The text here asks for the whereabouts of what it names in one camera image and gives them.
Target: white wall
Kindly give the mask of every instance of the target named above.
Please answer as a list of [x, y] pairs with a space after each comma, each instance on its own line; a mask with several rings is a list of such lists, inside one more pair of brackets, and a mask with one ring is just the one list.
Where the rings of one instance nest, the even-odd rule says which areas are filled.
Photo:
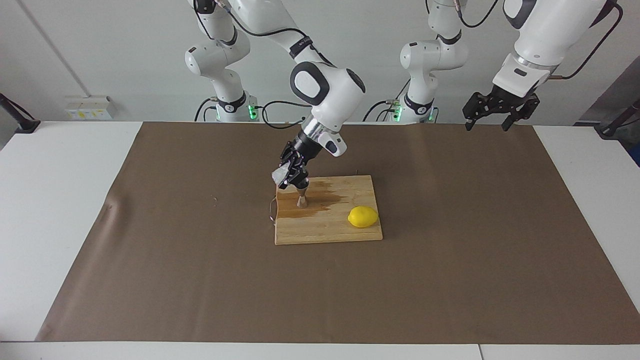
[[[184, 51], [205, 40], [185, 0], [4, 0], [0, 11], [0, 89], [43, 120], [65, 120], [65, 95], [82, 95], [63, 64], [28, 16], [92, 95], [108, 95], [116, 120], [192, 120], [200, 101], [212, 95], [204, 78], [184, 64]], [[352, 68], [364, 80], [367, 95], [355, 119], [380, 99], [396, 95], [408, 76], [399, 64], [403, 44], [433, 38], [420, 0], [284, 0], [291, 15], [332, 62]], [[476, 22], [492, 0], [471, 0], [466, 10]], [[583, 72], [571, 81], [550, 82], [538, 91], [542, 103], [530, 123], [570, 125], [640, 55], [640, 3], [621, 0], [625, 18]], [[614, 15], [588, 31], [560, 66], [572, 72], [613, 22]], [[463, 122], [461, 108], [471, 93], [486, 93], [493, 75], [510, 52], [518, 32], [500, 7], [478, 29], [463, 30], [470, 59], [459, 70], [439, 72], [436, 104], [440, 122]], [[293, 62], [269, 40], [252, 38], [250, 55], [232, 66], [243, 84], [264, 104], [296, 100], [289, 89]], [[298, 108], [278, 114], [304, 115]], [[492, 118], [502, 122], [503, 116]]]

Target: yellow lemon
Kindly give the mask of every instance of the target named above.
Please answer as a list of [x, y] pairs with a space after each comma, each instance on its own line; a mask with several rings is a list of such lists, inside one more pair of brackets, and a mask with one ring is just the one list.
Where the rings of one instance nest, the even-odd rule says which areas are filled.
[[369, 206], [356, 206], [349, 212], [347, 220], [355, 227], [369, 227], [378, 221], [378, 213]]

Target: white electrical box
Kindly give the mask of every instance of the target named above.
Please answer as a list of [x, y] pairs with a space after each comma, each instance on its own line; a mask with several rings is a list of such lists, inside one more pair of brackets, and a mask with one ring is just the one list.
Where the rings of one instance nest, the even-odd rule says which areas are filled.
[[67, 97], [69, 105], [65, 108], [72, 120], [111, 120], [115, 106], [105, 96]]

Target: cutting board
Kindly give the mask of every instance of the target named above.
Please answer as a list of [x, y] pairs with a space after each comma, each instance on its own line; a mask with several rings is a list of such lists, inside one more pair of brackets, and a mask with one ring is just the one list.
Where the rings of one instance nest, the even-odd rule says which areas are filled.
[[347, 220], [356, 206], [370, 206], [378, 212], [370, 175], [311, 177], [307, 207], [298, 208], [297, 201], [294, 186], [276, 192], [276, 245], [382, 240], [379, 219], [364, 229]]

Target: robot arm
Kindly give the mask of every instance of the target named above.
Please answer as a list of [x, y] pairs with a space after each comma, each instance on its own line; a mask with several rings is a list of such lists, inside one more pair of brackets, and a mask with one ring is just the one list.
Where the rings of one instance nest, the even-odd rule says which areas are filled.
[[555, 71], [584, 32], [594, 24], [607, 0], [505, 0], [504, 14], [520, 32], [515, 51], [507, 56], [493, 78], [488, 95], [474, 93], [463, 113], [467, 130], [492, 113], [508, 113], [507, 131], [528, 119], [540, 100], [534, 91]]
[[212, 0], [188, 0], [198, 15], [200, 31], [209, 41], [187, 50], [184, 61], [191, 72], [211, 80], [218, 98], [216, 109], [221, 121], [256, 119], [249, 106], [256, 99], [243, 90], [240, 75], [227, 66], [244, 58], [250, 50], [249, 39], [233, 25], [232, 18]]
[[433, 0], [429, 26], [437, 37], [431, 41], [411, 42], [400, 52], [400, 63], [411, 75], [409, 89], [400, 99], [401, 116], [398, 122], [422, 122], [438, 87], [434, 70], [451, 70], [467, 62], [468, 48], [462, 41], [461, 22], [453, 0]]
[[231, 7], [216, 2], [230, 15], [235, 12], [246, 24], [247, 33], [268, 37], [297, 63], [290, 76], [291, 90], [312, 106], [311, 117], [293, 141], [287, 142], [280, 168], [272, 175], [281, 188], [293, 184], [304, 189], [308, 185], [309, 160], [322, 149], [333, 156], [346, 151], [339, 131], [362, 100], [364, 84], [352, 70], [338, 69], [327, 61], [279, 0], [231, 0]]

